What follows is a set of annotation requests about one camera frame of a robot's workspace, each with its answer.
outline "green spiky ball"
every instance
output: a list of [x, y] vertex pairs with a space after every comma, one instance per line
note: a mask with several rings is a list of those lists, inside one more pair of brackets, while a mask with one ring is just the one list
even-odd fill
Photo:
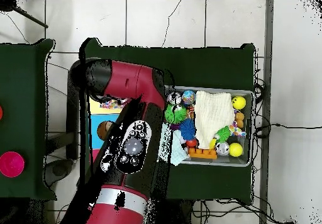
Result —
[[229, 127], [225, 126], [224, 128], [220, 129], [216, 135], [214, 136], [219, 143], [225, 143], [230, 136]]
[[184, 121], [187, 117], [187, 110], [184, 107], [181, 107], [173, 113], [173, 108], [174, 106], [168, 104], [167, 109], [164, 113], [165, 120], [167, 120], [171, 124], [178, 124]]

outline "orange toy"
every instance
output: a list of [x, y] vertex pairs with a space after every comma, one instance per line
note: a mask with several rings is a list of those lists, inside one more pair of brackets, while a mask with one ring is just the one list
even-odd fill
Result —
[[244, 127], [244, 120], [245, 116], [242, 112], [237, 112], [235, 114], [235, 121], [237, 122], [237, 127], [242, 129]]
[[195, 149], [194, 147], [189, 147], [188, 154], [191, 157], [198, 157], [200, 159], [217, 159], [217, 153], [215, 149]]
[[193, 104], [191, 104], [187, 108], [187, 118], [194, 119], [194, 105]]

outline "tennis ball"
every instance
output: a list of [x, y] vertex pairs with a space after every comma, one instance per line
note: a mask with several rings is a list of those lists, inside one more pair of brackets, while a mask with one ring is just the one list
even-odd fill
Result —
[[243, 147], [239, 143], [232, 143], [230, 146], [229, 154], [232, 157], [239, 157], [243, 153]]
[[246, 106], [246, 99], [243, 96], [235, 96], [231, 102], [235, 109], [243, 109]]

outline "blue spiky ball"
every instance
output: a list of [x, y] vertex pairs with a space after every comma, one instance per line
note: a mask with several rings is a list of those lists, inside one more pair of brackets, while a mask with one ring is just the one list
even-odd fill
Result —
[[194, 128], [194, 121], [190, 118], [185, 119], [179, 127], [181, 131], [181, 136], [184, 140], [193, 140], [196, 134], [196, 129]]

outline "white towel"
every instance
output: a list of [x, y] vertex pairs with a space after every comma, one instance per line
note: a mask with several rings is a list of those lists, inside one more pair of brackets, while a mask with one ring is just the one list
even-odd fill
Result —
[[231, 95], [228, 93], [210, 94], [198, 91], [196, 94], [195, 126], [199, 148], [209, 149], [209, 143], [221, 128], [235, 119]]
[[175, 166], [179, 165], [183, 160], [188, 159], [189, 156], [186, 154], [184, 149], [181, 147], [181, 131], [172, 131], [169, 124], [162, 123], [162, 132], [160, 145], [158, 148], [158, 156], [163, 161], [168, 161], [169, 149], [170, 149], [170, 136], [171, 132], [174, 132], [172, 137], [172, 147], [171, 147], [171, 158], [170, 163]]

